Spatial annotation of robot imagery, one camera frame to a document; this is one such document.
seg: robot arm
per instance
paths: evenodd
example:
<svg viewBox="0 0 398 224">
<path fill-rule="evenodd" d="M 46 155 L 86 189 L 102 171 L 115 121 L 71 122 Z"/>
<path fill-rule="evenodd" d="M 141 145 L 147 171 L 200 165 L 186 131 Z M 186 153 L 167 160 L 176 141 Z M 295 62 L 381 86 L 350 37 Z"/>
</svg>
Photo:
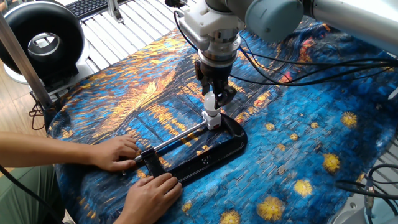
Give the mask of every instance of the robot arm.
<svg viewBox="0 0 398 224">
<path fill-rule="evenodd" d="M 166 0 L 166 4 L 180 7 L 185 1 Z M 199 0 L 184 10 L 179 23 L 198 47 L 197 78 L 203 95 L 212 86 L 216 110 L 236 94 L 228 86 L 228 76 L 244 25 L 263 40 L 275 42 L 291 34 L 304 14 L 398 55 L 396 0 Z"/>
</svg>

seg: keyboard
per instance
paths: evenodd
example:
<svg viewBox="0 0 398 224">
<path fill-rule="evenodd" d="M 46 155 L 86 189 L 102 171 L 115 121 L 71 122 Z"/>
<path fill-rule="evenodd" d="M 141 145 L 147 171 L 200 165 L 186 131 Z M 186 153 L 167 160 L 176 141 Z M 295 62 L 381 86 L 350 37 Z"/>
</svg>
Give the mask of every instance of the keyboard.
<svg viewBox="0 0 398 224">
<path fill-rule="evenodd" d="M 79 0 L 66 5 L 66 7 L 78 19 L 82 19 L 108 8 L 108 3 L 106 0 Z"/>
</svg>

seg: metal pole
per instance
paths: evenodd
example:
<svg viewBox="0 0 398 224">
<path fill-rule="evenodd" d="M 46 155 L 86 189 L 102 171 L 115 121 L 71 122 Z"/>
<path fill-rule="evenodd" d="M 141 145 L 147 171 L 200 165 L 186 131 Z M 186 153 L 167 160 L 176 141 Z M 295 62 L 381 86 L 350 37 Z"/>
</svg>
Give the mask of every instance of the metal pole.
<svg viewBox="0 0 398 224">
<path fill-rule="evenodd" d="M 182 138 L 182 137 L 184 137 L 184 136 L 186 136 L 186 135 L 188 135 L 188 134 L 190 134 L 190 133 L 196 131 L 197 129 L 199 129 L 199 128 L 205 126 L 205 125 L 207 125 L 206 121 L 204 121 L 204 122 L 202 122 L 202 123 L 200 123 L 200 124 L 197 124 L 197 125 L 195 125 L 194 127 L 190 128 L 190 129 L 188 129 L 188 130 L 186 130 L 186 131 L 184 131 L 184 132 L 181 132 L 180 134 L 178 134 L 178 135 L 176 135 L 176 136 L 170 138 L 169 140 L 163 142 L 162 144 L 160 144 L 160 145 L 154 147 L 154 151 L 157 152 L 159 149 L 162 149 L 163 147 L 167 146 L 168 144 L 171 144 L 171 143 L 173 143 L 173 142 L 179 140 L 180 138 Z M 134 161 L 135 161 L 135 162 L 140 162 L 140 161 L 142 161 L 142 157 L 141 157 L 141 156 L 137 156 L 137 157 L 134 159 Z"/>
<path fill-rule="evenodd" d="M 118 23 L 124 22 L 122 14 L 119 11 L 118 0 L 106 0 L 108 2 L 108 13 Z"/>
<path fill-rule="evenodd" d="M 49 94 L 40 82 L 32 64 L 27 58 L 24 50 L 19 44 L 17 38 L 12 32 L 4 16 L 0 13 L 0 41 L 18 66 L 19 71 L 25 77 L 26 81 L 32 88 L 36 98 L 40 101 L 44 108 L 52 104 Z"/>
</svg>

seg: cable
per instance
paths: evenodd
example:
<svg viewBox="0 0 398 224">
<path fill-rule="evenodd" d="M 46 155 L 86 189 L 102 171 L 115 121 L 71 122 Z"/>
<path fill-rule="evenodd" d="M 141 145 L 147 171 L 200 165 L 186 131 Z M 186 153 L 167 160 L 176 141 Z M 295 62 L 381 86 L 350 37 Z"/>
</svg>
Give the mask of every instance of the cable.
<svg viewBox="0 0 398 224">
<path fill-rule="evenodd" d="M 375 64 L 375 65 L 368 65 L 368 66 L 363 66 L 363 67 L 355 68 L 355 69 L 352 69 L 352 70 L 348 70 L 348 71 L 339 73 L 339 74 L 337 74 L 337 75 L 332 75 L 332 76 L 329 76 L 329 77 L 326 77 L 326 78 L 320 78 L 320 79 L 318 79 L 318 80 L 313 80 L 313 81 L 310 81 L 310 82 L 305 82 L 305 83 L 292 83 L 292 82 L 294 82 L 294 81 L 296 81 L 296 80 L 299 80 L 299 79 L 301 79 L 301 78 L 307 77 L 307 76 L 309 76 L 309 75 L 315 73 L 315 72 L 316 72 L 316 71 L 315 71 L 315 72 L 312 72 L 312 73 L 308 73 L 308 74 L 306 74 L 306 75 L 304 75 L 304 76 L 302 76 L 302 77 L 300 77 L 300 78 L 296 78 L 295 80 L 291 80 L 291 81 L 289 81 L 289 82 L 287 82 L 287 83 L 281 83 L 281 82 L 275 81 L 275 80 L 273 80 L 272 78 L 267 77 L 266 75 L 264 75 L 264 74 L 261 72 L 261 70 L 255 65 L 255 63 L 251 60 L 251 58 L 249 57 L 249 55 L 248 55 L 245 51 L 242 51 L 242 53 L 245 55 L 245 57 L 249 60 L 249 62 L 250 62 L 250 63 L 252 64 L 252 66 L 254 67 L 254 69 L 256 69 L 256 70 L 259 72 L 259 74 L 260 74 L 261 76 L 263 76 L 265 79 L 271 81 L 271 82 L 272 82 L 273 84 L 275 84 L 275 85 L 282 85 L 282 86 L 306 86 L 306 85 L 319 84 L 319 83 L 324 83 L 326 80 L 331 80 L 331 79 L 333 79 L 333 78 L 342 77 L 342 76 L 344 76 L 344 75 L 348 75 L 348 74 L 351 74 L 351 73 L 354 73 L 354 72 L 360 72 L 360 71 L 367 70 L 367 69 L 371 69 L 371 68 L 379 68 L 379 67 L 386 67 L 386 66 L 388 67 L 388 66 L 392 66 L 390 63 L 381 63 L 381 64 Z"/>
<path fill-rule="evenodd" d="M 363 76 L 363 77 L 350 78 L 350 79 L 346 79 L 346 80 L 326 80 L 326 81 L 320 82 L 320 83 L 326 83 L 326 82 L 348 82 L 348 81 L 353 81 L 353 80 L 359 80 L 359 79 L 362 79 L 362 78 L 369 78 L 369 77 L 378 75 L 378 74 L 380 74 L 380 73 L 382 73 L 382 72 L 385 72 L 385 71 L 388 70 L 388 69 L 385 69 L 385 70 L 380 71 L 380 72 L 373 73 L 373 74 L 371 74 L 371 75 L 366 75 L 366 76 Z M 247 80 L 247 79 L 244 79 L 244 78 L 241 78 L 241 77 L 236 77 L 236 76 L 234 76 L 234 75 L 230 75 L 230 76 L 233 77 L 233 78 L 236 78 L 237 80 L 241 80 L 241 81 L 249 82 L 249 83 L 254 83 L 254 84 L 259 84 L 259 85 L 276 85 L 276 84 L 274 84 L 274 83 L 261 83 L 261 82 L 256 82 L 256 81 L 252 81 L 252 80 Z"/>
<path fill-rule="evenodd" d="M 372 216 L 370 216 L 370 215 L 367 215 L 367 218 L 368 218 L 368 222 L 369 222 L 369 224 L 373 224 L 373 221 L 372 221 Z"/>
<path fill-rule="evenodd" d="M 380 182 L 380 181 L 377 181 L 377 180 L 372 180 L 372 182 L 375 182 L 375 183 L 378 183 L 378 184 L 398 184 L 398 181 L 397 182 Z"/>
<path fill-rule="evenodd" d="M 241 38 L 242 38 L 242 39 L 244 40 L 244 42 L 246 43 L 246 46 L 248 47 L 249 52 L 252 53 L 252 52 L 251 52 L 251 49 L 250 49 L 249 46 L 248 46 L 248 43 L 246 42 L 246 40 L 245 40 L 243 37 L 241 37 Z M 259 66 L 259 67 L 261 67 L 261 68 L 263 68 L 263 69 L 266 69 L 266 70 L 270 70 L 270 71 L 279 73 L 279 74 L 283 75 L 286 79 L 288 79 L 288 81 L 290 81 L 290 78 L 289 78 L 287 75 L 283 74 L 282 72 L 280 72 L 280 71 L 278 71 L 278 70 L 274 70 L 274 69 L 271 69 L 271 68 L 267 68 L 267 67 L 261 65 L 261 64 L 256 60 L 256 58 L 253 56 L 253 54 L 252 54 L 252 57 L 253 57 L 254 62 L 257 64 L 257 66 Z"/>
<path fill-rule="evenodd" d="M 294 64 L 294 65 L 319 65 L 319 66 L 337 65 L 336 63 L 294 62 L 294 61 L 290 61 L 290 60 L 283 60 L 283 59 L 279 59 L 279 58 L 274 58 L 274 57 L 270 57 L 270 56 L 256 54 L 256 53 L 253 53 L 250 50 L 250 46 L 249 46 L 248 42 L 246 41 L 246 39 L 244 37 L 242 37 L 242 36 L 241 36 L 241 38 L 245 42 L 246 47 L 249 50 L 249 53 L 251 55 L 255 55 L 255 56 L 258 56 L 258 57 L 266 58 L 266 59 L 269 59 L 269 60 L 274 60 L 274 61 L 277 61 L 277 62 L 290 63 L 290 64 Z M 396 60 L 393 60 L 393 59 L 381 59 L 381 58 L 367 58 L 367 59 L 368 59 L 367 61 L 376 61 L 376 62 L 380 62 L 380 61 L 397 62 Z M 345 61 L 343 63 L 339 63 L 338 66 L 363 66 L 363 65 L 368 65 L 368 64 L 366 64 L 366 63 L 355 63 L 354 60 L 349 60 L 349 61 Z"/>
<path fill-rule="evenodd" d="M 357 194 L 361 194 L 361 195 L 368 195 L 368 196 L 372 196 L 372 197 L 379 197 L 380 195 L 389 196 L 388 194 L 387 194 L 387 195 L 380 194 L 377 190 L 375 190 L 375 193 L 371 193 L 371 192 L 367 192 L 366 190 L 360 190 L 360 189 L 356 190 L 356 189 L 353 189 L 353 188 L 351 188 L 351 187 L 345 187 L 345 186 L 343 186 L 342 184 L 351 184 L 351 185 L 355 185 L 355 186 L 357 186 L 357 187 L 365 188 L 365 185 L 364 185 L 364 184 L 357 183 L 357 182 L 354 182 L 354 181 L 349 181 L 349 180 L 337 180 L 337 181 L 335 182 L 335 187 L 337 187 L 337 188 L 339 188 L 339 189 L 341 189 L 341 190 L 346 190 L 346 191 L 348 191 L 348 192 L 357 193 Z M 394 213 L 394 215 L 395 215 L 395 216 L 398 216 L 398 211 L 397 211 L 397 209 L 396 209 L 395 206 L 390 202 L 390 200 L 395 200 L 395 199 L 393 199 L 393 198 L 383 198 L 383 197 L 379 197 L 379 198 L 384 199 L 384 201 L 388 204 L 388 206 L 390 206 L 390 208 L 391 208 L 392 212 Z"/>
<path fill-rule="evenodd" d="M 182 32 L 180 24 L 178 23 L 178 20 L 177 20 L 177 16 L 178 16 L 178 12 L 174 11 L 174 21 L 175 21 L 175 24 L 177 25 L 178 30 L 180 31 L 180 33 L 184 37 L 184 39 L 188 42 L 188 44 L 190 44 L 196 51 L 198 51 L 198 48 L 193 43 L 191 43 L 191 41 L 188 39 L 188 37 Z"/>
<path fill-rule="evenodd" d="M 365 75 L 365 76 L 362 76 L 362 77 L 349 78 L 349 79 L 345 79 L 345 80 L 328 80 L 328 81 L 325 81 L 325 82 L 346 82 L 346 81 L 359 80 L 359 79 L 362 79 L 362 78 L 369 78 L 369 77 L 373 77 L 373 76 L 375 76 L 375 75 L 381 74 L 381 73 L 383 73 L 383 72 L 385 72 L 385 71 L 388 71 L 389 69 L 391 69 L 391 67 L 386 68 L 386 69 L 384 69 L 384 70 L 381 70 L 380 72 L 376 72 L 376 73 L 373 73 L 373 74 L 370 74 L 370 75 Z"/>
<path fill-rule="evenodd" d="M 373 184 L 375 187 L 377 187 L 381 192 L 383 192 L 383 193 L 385 193 L 386 195 L 388 195 L 388 193 L 387 193 L 384 189 L 382 189 L 380 186 L 378 186 L 377 184 L 374 183 L 374 180 L 372 180 L 372 184 Z M 394 202 L 394 204 L 396 204 L 397 207 L 398 207 L 397 201 L 393 200 L 392 202 Z"/>
<path fill-rule="evenodd" d="M 397 124 L 397 127 L 396 127 L 396 140 L 398 141 L 398 124 Z"/>
<path fill-rule="evenodd" d="M 2 172 L 13 184 L 18 186 L 20 189 L 28 193 L 30 196 L 32 196 L 34 199 L 36 199 L 39 203 L 41 203 L 48 211 L 49 213 L 54 217 L 54 219 L 57 221 L 58 224 L 63 224 L 62 219 L 57 215 L 54 209 L 45 202 L 43 199 L 41 199 L 37 194 L 33 193 L 30 189 L 25 187 L 23 184 L 21 184 L 17 179 L 15 179 L 2 165 L 0 165 L 0 172 Z"/>
<path fill-rule="evenodd" d="M 41 109 L 41 104 L 39 101 L 36 100 L 36 97 L 33 95 L 33 92 L 30 92 L 30 95 L 33 97 L 36 104 L 33 106 L 32 110 L 29 112 L 29 116 L 32 118 L 32 129 L 38 131 L 44 128 L 44 124 L 41 128 L 34 128 L 35 118 L 36 116 L 44 116 L 43 110 Z"/>
<path fill-rule="evenodd" d="M 380 194 L 380 193 L 371 193 L 371 192 L 367 192 L 365 190 L 356 190 L 356 189 L 353 189 L 352 187 L 346 187 L 344 184 L 351 184 L 351 185 L 354 184 L 354 185 L 356 185 L 358 183 L 352 182 L 352 181 L 349 181 L 349 180 L 337 180 L 335 182 L 335 187 L 337 187 L 337 188 L 339 188 L 341 190 L 346 190 L 346 191 L 349 191 L 349 192 L 352 192 L 352 193 L 361 194 L 361 195 L 378 197 L 378 198 L 383 198 L 383 199 L 387 199 L 387 200 L 398 200 L 398 195 L 385 195 L 385 194 Z"/>
<path fill-rule="evenodd" d="M 374 173 L 376 170 L 378 170 L 378 169 L 380 169 L 380 168 L 385 168 L 385 167 L 387 167 L 387 168 L 393 168 L 393 169 L 398 169 L 398 165 L 394 165 L 394 164 L 380 164 L 380 165 L 374 166 L 374 167 L 369 171 L 369 178 L 370 178 L 370 179 L 373 179 L 373 178 L 372 178 L 373 173 Z"/>
</svg>

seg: blue fabric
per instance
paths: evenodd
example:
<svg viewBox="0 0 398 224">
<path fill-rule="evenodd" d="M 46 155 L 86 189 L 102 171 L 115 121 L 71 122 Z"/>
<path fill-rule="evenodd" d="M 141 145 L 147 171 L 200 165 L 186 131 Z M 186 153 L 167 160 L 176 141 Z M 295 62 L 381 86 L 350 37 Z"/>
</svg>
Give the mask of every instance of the blue fabric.
<svg viewBox="0 0 398 224">
<path fill-rule="evenodd" d="M 390 58 L 308 18 L 278 44 L 264 43 L 248 32 L 242 36 L 253 52 L 285 60 Z M 160 144 L 201 121 L 203 97 L 193 69 L 197 59 L 178 32 L 170 33 L 77 84 L 62 100 L 64 107 L 50 125 L 49 136 L 97 144 L 131 133 L 141 149 Z M 259 63 L 283 73 L 266 72 L 280 81 L 319 68 L 265 59 Z M 333 68 L 305 80 L 348 69 L 352 68 Z M 242 54 L 232 73 L 266 81 Z M 339 82 L 302 87 L 230 78 L 238 94 L 224 113 L 242 124 L 248 146 L 242 156 L 186 186 L 159 223 L 325 223 L 349 195 L 334 188 L 334 181 L 356 180 L 391 139 L 398 104 L 387 96 L 397 88 L 397 79 L 395 70 L 353 82 L 338 78 Z M 160 152 L 162 163 L 172 169 L 226 138 L 209 132 L 190 136 Z M 148 174 L 145 166 L 126 175 L 76 164 L 59 164 L 56 170 L 67 209 L 78 223 L 112 223 L 129 187 Z"/>
</svg>

